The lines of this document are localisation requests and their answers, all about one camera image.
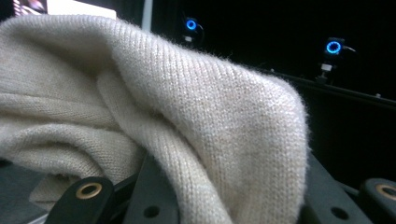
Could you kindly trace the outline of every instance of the beige knit fabric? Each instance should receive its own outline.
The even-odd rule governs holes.
[[[48,208],[78,177],[138,172],[141,147],[170,179],[183,223],[294,223],[303,202],[293,88],[123,21],[4,22],[0,116],[0,157],[49,174],[31,196]]]

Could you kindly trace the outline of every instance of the knitted cloth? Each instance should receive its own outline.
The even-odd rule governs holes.
[[[0,26],[0,157],[73,181],[138,172],[146,151],[183,223],[294,223],[305,113],[286,82],[183,49],[123,21],[26,16]]]

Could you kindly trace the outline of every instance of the gray surface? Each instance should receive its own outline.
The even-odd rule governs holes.
[[[29,202],[42,174],[0,161],[0,223],[27,223],[46,214]]]

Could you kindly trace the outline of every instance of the blue ring light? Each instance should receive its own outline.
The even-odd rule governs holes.
[[[341,44],[339,42],[337,42],[337,41],[332,41],[329,44],[327,44],[326,50],[330,54],[337,54],[341,50]]]
[[[186,21],[186,26],[189,30],[193,31],[197,28],[197,23],[195,21],[188,20],[188,21]]]

